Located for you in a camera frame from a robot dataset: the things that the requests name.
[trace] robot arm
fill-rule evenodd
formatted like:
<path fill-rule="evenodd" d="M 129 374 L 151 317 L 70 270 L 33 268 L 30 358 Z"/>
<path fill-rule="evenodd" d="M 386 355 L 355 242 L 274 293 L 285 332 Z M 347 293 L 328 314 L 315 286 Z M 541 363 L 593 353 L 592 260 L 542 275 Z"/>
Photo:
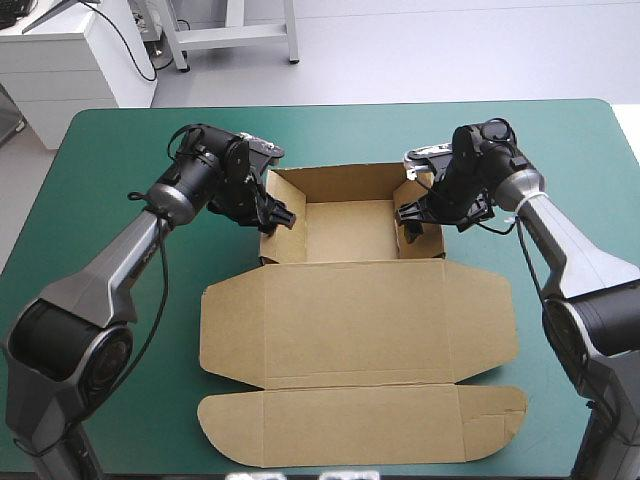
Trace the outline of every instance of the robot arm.
<path fill-rule="evenodd" d="M 84 269 L 45 287 L 8 333 L 6 420 L 42 479 L 104 478 L 81 422 L 124 379 L 127 324 L 136 321 L 130 289 L 164 238 L 205 205 L 265 233 L 295 222 L 262 184 L 282 149 L 206 125 L 178 130 L 169 148 L 177 139 L 172 165 L 135 196 L 147 202 L 140 215 Z"/>
<path fill-rule="evenodd" d="M 564 216 L 502 119 L 459 127 L 451 144 L 408 152 L 405 163 L 412 178 L 434 174 L 429 192 L 397 212 L 409 241 L 420 235 L 422 223 L 464 231 L 491 218 L 494 205 L 515 212 L 550 268 L 538 292 L 545 333 L 592 408 L 572 478 L 635 480 L 640 470 L 640 269 L 598 249 Z"/>

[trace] black wire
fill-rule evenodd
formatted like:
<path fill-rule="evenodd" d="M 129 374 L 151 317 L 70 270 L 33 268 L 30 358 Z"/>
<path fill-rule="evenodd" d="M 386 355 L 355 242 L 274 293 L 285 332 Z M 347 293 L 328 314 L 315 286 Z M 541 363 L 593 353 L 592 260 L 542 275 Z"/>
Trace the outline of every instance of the black wire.
<path fill-rule="evenodd" d="M 522 229 L 522 223 L 523 220 L 520 219 L 520 217 L 516 217 L 516 227 L 517 227 L 517 231 L 518 231 L 518 240 L 520 242 L 520 247 L 522 249 L 522 254 L 524 255 L 524 259 L 527 262 L 527 267 L 529 269 L 529 274 L 531 275 L 531 280 L 533 281 L 533 285 L 535 286 L 536 289 L 536 293 L 538 295 L 538 299 L 540 300 L 540 304 L 542 305 L 542 309 L 544 310 L 545 315 L 547 316 L 547 318 L 549 319 L 549 325 L 550 328 L 553 328 L 552 326 L 552 322 L 551 322 L 551 313 L 549 312 L 549 309 L 547 307 L 546 302 L 544 301 L 544 297 L 542 296 L 542 289 L 540 288 L 540 282 L 538 281 L 538 276 L 536 275 L 535 272 L 535 268 L 533 266 L 533 262 L 531 261 L 531 256 L 529 255 L 529 250 L 527 249 L 527 245 L 524 241 L 524 233 L 523 233 L 523 229 Z M 567 358 L 567 360 L 569 361 L 573 361 L 573 356 L 571 354 L 571 352 L 568 351 L 568 349 L 564 346 L 564 344 L 562 344 L 562 342 L 556 342 L 557 346 L 559 346 L 564 353 L 565 358 Z M 584 367 L 580 364 L 576 364 L 574 363 L 574 367 L 578 370 L 578 371 L 584 371 Z M 591 392 L 593 392 L 593 394 L 597 397 L 597 402 L 595 403 L 595 405 L 591 406 L 589 403 L 587 403 L 587 406 L 589 406 L 590 408 L 595 408 L 596 411 L 599 410 L 599 407 L 602 406 L 605 408 L 606 410 L 606 414 L 609 417 L 609 420 L 606 421 L 605 423 L 609 423 L 609 425 L 607 426 L 607 430 L 601 435 L 599 441 L 597 443 L 595 443 L 594 445 L 591 446 L 591 452 L 596 451 L 601 445 L 602 442 L 604 442 L 604 440 L 609 437 L 610 435 L 614 435 L 615 432 L 618 429 L 618 425 L 620 422 L 620 413 L 619 411 L 616 409 L 614 409 L 609 402 L 604 398 L 604 395 L 601 395 L 594 387 L 593 383 L 591 382 L 591 380 L 589 379 L 588 375 L 581 375 L 582 379 L 584 380 L 585 384 L 589 387 L 589 389 L 591 390 Z M 637 446 L 631 442 L 629 442 L 626 438 L 621 436 L 618 437 L 618 439 L 625 445 L 630 446 L 630 447 L 634 447 Z"/>
<path fill-rule="evenodd" d="M 129 198 L 131 200 L 136 200 L 133 194 L 129 194 Z M 149 348 L 153 337 L 160 326 L 160 320 L 162 319 L 162 314 L 164 312 L 164 307 L 167 304 L 167 298 L 169 297 L 169 265 L 167 262 L 167 252 L 164 245 L 164 226 L 162 224 L 163 218 L 160 215 L 157 215 L 157 226 L 158 226 L 158 246 L 160 248 L 160 258 L 162 259 L 162 298 L 160 299 L 160 305 L 158 306 L 158 311 L 156 312 L 156 318 L 153 321 L 153 325 L 151 326 L 151 330 L 147 334 L 147 339 L 144 344 L 140 348 L 140 351 L 133 359 L 133 361 L 129 364 L 127 369 L 118 377 L 118 380 L 111 386 L 109 393 L 105 397 L 105 400 L 111 396 L 111 394 L 127 379 L 127 377 L 131 374 L 131 372 L 136 368 L 145 352 Z"/>
<path fill-rule="evenodd" d="M 158 73 L 156 72 L 156 70 L 155 69 L 153 70 L 153 77 L 147 77 L 144 73 L 142 73 L 142 70 L 140 70 L 140 66 L 138 65 L 138 62 L 136 61 L 136 58 L 133 56 L 133 52 L 131 51 L 131 47 L 129 47 L 129 44 L 127 43 L 127 40 L 124 38 L 124 35 L 122 35 L 122 32 L 116 26 L 116 24 L 113 23 L 113 21 L 109 17 L 107 17 L 104 13 L 102 13 L 100 10 L 98 10 L 94 6 L 88 4 L 87 2 L 85 2 L 83 0 L 77 0 L 77 1 L 78 1 L 78 3 L 81 3 L 85 7 L 93 10 L 95 13 L 100 15 L 102 18 L 104 18 L 109 23 L 109 25 L 111 25 L 113 27 L 113 29 L 116 31 L 116 33 L 118 34 L 118 36 L 122 40 L 122 43 L 124 43 L 124 46 L 127 49 L 127 52 L 129 53 L 129 57 L 131 57 L 131 61 L 133 62 L 133 66 L 136 67 L 136 70 L 138 71 L 140 76 L 142 78 L 144 78 L 147 82 L 155 82 L 158 79 Z"/>
<path fill-rule="evenodd" d="M 172 63 L 173 63 L 173 58 L 172 58 L 171 60 L 169 60 L 169 61 L 168 61 L 166 64 L 164 64 L 163 66 L 158 67 L 158 68 L 153 67 L 153 69 L 154 69 L 156 72 L 159 72 L 160 70 L 164 70 L 165 68 L 167 68 L 167 67 L 168 67 L 169 65 L 171 65 Z"/>
<path fill-rule="evenodd" d="M 475 222 L 475 224 L 478 225 L 480 228 L 487 230 L 488 232 L 496 233 L 498 235 L 509 235 L 513 231 L 513 227 L 516 226 L 515 223 L 512 223 L 509 226 L 509 228 L 507 228 L 506 230 L 497 230 L 495 228 L 487 227 L 486 225 L 483 225 L 480 222 Z"/>
<path fill-rule="evenodd" d="M 427 193 L 431 194 L 431 195 L 435 195 L 437 197 L 439 197 L 440 199 L 444 200 L 445 202 L 447 202 L 448 204 L 451 205 L 451 202 L 441 193 L 437 192 L 436 190 L 434 190 L 433 188 L 429 187 L 426 183 L 424 183 L 422 180 L 420 180 L 420 178 L 418 176 L 416 176 L 416 180 L 415 180 L 418 185 L 420 185 L 422 188 L 424 188 Z M 464 218 L 469 218 L 468 214 L 464 214 L 462 215 Z M 487 227 L 486 225 L 483 225 L 482 223 L 480 223 L 480 220 L 476 220 L 475 222 L 472 223 L 472 225 L 478 225 L 480 228 L 483 228 L 484 230 L 487 230 L 488 232 L 491 233 L 495 233 L 497 235 L 509 235 L 512 231 L 513 231 L 513 227 L 515 226 L 514 223 L 511 224 L 511 226 L 509 228 L 507 228 L 506 230 L 497 230 L 495 228 L 491 228 L 491 227 Z"/>
<path fill-rule="evenodd" d="M 137 192 L 130 193 L 128 195 L 128 198 L 129 198 L 129 200 L 147 200 L 147 197 L 145 195 L 139 194 Z M 124 383 L 124 381 L 127 379 L 127 377 L 129 377 L 131 372 L 140 363 L 140 360 L 142 360 L 142 357 L 144 356 L 144 354 L 148 350 L 149 345 L 151 344 L 151 341 L 153 340 L 153 337 L 155 336 L 155 334 L 156 334 L 156 332 L 158 330 L 158 327 L 160 326 L 160 320 L 162 319 L 162 314 L 164 312 L 164 307 L 167 304 L 167 298 L 169 297 L 169 264 L 167 262 L 167 252 L 166 252 L 166 248 L 165 248 L 165 245 L 164 245 L 164 237 L 165 237 L 165 235 L 164 235 L 163 221 L 165 221 L 165 219 L 162 217 L 162 214 L 160 212 L 156 213 L 156 218 L 157 218 L 156 225 L 157 225 L 157 228 L 158 228 L 158 242 L 157 243 L 158 243 L 158 247 L 160 249 L 160 258 L 162 259 L 162 298 L 160 299 L 160 305 L 158 306 L 158 310 L 156 312 L 156 318 L 153 321 L 153 325 L 151 326 L 151 330 L 149 330 L 149 333 L 147 334 L 147 339 L 145 340 L 144 344 L 140 348 L 140 351 L 138 352 L 136 357 L 133 359 L 133 361 L 129 364 L 127 369 L 122 374 L 120 374 L 118 379 L 111 386 L 111 388 L 109 389 L 107 394 L 100 401 L 101 404 L 106 402 L 107 399 L 109 397 L 111 397 L 113 392 L 115 392 L 118 389 L 118 387 Z M 69 433 L 69 430 L 72 427 L 73 427 L 73 425 L 70 425 L 67 429 L 64 430 L 62 435 L 55 442 L 53 442 L 51 445 L 49 445 L 48 447 L 43 448 L 42 450 L 40 450 L 38 452 L 33 452 L 33 451 L 29 450 L 27 447 L 22 445 L 22 443 L 17 438 L 13 439 L 13 443 L 15 444 L 16 447 L 18 447 L 20 450 L 22 450 L 27 455 L 29 455 L 31 457 L 39 458 L 39 457 L 42 457 L 42 456 L 46 455 L 47 453 L 49 453 L 51 450 L 53 450 L 55 447 L 57 447 L 59 443 L 63 442 L 67 438 L 67 434 Z"/>

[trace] white drawer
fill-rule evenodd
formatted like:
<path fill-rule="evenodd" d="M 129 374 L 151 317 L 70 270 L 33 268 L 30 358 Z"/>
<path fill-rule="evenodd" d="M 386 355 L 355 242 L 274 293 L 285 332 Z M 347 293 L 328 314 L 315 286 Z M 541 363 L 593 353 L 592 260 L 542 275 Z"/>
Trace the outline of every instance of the white drawer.
<path fill-rule="evenodd" d="M 85 39 L 0 42 L 0 73 L 99 69 Z"/>
<path fill-rule="evenodd" d="M 76 113 L 91 108 L 118 107 L 112 99 L 16 102 L 16 105 L 48 149 L 60 146 Z"/>
<path fill-rule="evenodd" d="M 0 84 L 16 102 L 113 97 L 100 71 L 0 73 Z"/>

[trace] box lid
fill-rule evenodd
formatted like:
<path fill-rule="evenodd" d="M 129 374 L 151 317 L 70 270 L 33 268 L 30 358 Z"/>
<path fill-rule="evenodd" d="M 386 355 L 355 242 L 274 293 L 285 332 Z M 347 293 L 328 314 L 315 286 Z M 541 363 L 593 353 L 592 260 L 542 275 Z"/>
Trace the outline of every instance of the box lid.
<path fill-rule="evenodd" d="M 227 457 L 259 467 L 464 462 L 517 433 L 513 387 L 411 385 L 206 397 L 198 419 Z"/>
<path fill-rule="evenodd" d="M 517 348 L 506 279 L 441 259 L 266 265 L 202 299 L 202 368 L 267 390 L 455 383 Z"/>

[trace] unfolded cardboard box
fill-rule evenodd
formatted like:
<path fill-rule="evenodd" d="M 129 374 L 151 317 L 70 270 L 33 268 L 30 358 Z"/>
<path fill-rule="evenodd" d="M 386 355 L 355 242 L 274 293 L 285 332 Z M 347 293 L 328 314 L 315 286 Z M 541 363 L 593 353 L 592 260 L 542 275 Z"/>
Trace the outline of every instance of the unfolded cardboard box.
<path fill-rule="evenodd" d="M 526 397 L 457 385 L 517 352 L 499 275 L 443 260 L 439 227 L 404 242 L 393 212 L 423 194 L 401 164 L 269 173 L 297 215 L 266 265 L 210 286 L 200 363 L 263 390 L 198 407 L 211 443 L 253 466 L 464 462 L 504 447 Z"/>

